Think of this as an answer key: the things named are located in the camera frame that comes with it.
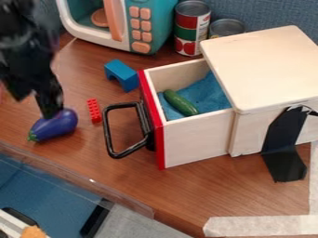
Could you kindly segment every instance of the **orange button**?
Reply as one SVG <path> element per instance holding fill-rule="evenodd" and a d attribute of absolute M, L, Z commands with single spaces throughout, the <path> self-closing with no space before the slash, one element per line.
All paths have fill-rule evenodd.
<path fill-rule="evenodd" d="M 138 20 L 138 19 L 130 20 L 130 24 L 131 24 L 131 27 L 134 28 L 134 29 L 139 29 L 140 28 L 140 20 Z"/>
<path fill-rule="evenodd" d="M 152 11 L 148 8 L 142 8 L 140 11 L 140 16 L 144 20 L 149 20 L 152 16 Z"/>
<path fill-rule="evenodd" d="M 143 21 L 141 22 L 141 29 L 142 29 L 143 31 L 146 31 L 146 32 L 151 31 L 151 30 L 152 30 L 152 23 L 149 22 L 149 21 L 147 21 L 147 20 L 143 20 Z"/>
<path fill-rule="evenodd" d="M 152 34 L 151 33 L 142 33 L 142 41 L 151 42 L 152 41 Z"/>
<path fill-rule="evenodd" d="M 141 39 L 141 32 L 134 30 L 134 31 L 132 31 L 132 36 L 135 40 L 140 40 Z"/>
<path fill-rule="evenodd" d="M 129 14 L 133 18 L 138 18 L 139 17 L 139 7 L 130 7 Z"/>
<path fill-rule="evenodd" d="M 143 53 L 143 54 L 147 54 L 151 51 L 151 46 L 147 43 L 143 43 L 143 42 L 134 42 L 132 45 L 133 50 L 139 52 L 139 53 Z"/>

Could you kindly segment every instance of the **red drawer edge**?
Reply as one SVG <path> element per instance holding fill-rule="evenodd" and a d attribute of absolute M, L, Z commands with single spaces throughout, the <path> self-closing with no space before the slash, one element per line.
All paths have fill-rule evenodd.
<path fill-rule="evenodd" d="M 159 169 L 165 169 L 165 144 L 164 144 L 164 125 L 160 119 L 159 112 L 155 106 L 152 92 L 149 88 L 148 81 L 144 71 L 139 71 L 140 89 L 145 98 L 145 104 L 152 118 L 152 125 L 154 127 L 154 143 L 156 149 L 156 159 Z"/>

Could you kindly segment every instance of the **toy cucumber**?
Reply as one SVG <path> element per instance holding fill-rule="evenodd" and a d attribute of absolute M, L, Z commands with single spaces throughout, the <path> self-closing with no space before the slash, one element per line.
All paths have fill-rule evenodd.
<path fill-rule="evenodd" d="M 77 123 L 76 112 L 64 109 L 52 119 L 41 118 L 37 120 L 29 132 L 28 140 L 39 142 L 73 132 Z"/>
<path fill-rule="evenodd" d="M 164 92 L 164 97 L 173 108 L 175 108 L 185 116 L 199 114 L 199 111 L 192 103 L 190 103 L 188 100 L 186 100 L 173 90 L 166 90 Z"/>

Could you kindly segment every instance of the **toy eggplant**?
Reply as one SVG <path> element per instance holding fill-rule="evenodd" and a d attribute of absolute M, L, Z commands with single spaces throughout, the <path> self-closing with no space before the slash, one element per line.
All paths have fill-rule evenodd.
<path fill-rule="evenodd" d="M 76 112 L 64 109 L 52 119 L 37 120 L 29 132 L 28 140 L 40 142 L 68 134 L 76 129 L 77 123 Z"/>

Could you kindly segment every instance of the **black drawer handle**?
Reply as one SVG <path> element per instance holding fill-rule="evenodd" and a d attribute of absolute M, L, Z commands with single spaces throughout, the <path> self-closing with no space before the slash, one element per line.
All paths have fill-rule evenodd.
<path fill-rule="evenodd" d="M 125 149 L 122 152 L 115 152 L 113 150 L 113 142 L 112 142 L 110 124 L 108 120 L 108 112 L 112 110 L 124 109 L 124 108 L 136 108 L 144 138 L 138 143 L 130 146 L 129 148 Z M 107 152 L 113 159 L 122 159 L 128 156 L 129 154 L 131 154 L 132 152 L 135 152 L 139 150 L 140 148 L 146 146 L 149 142 L 149 139 L 151 136 L 150 134 L 152 132 L 152 129 L 149 125 L 142 102 L 118 103 L 118 104 L 108 106 L 103 111 L 103 124 L 104 124 L 104 134 L 105 134 Z"/>

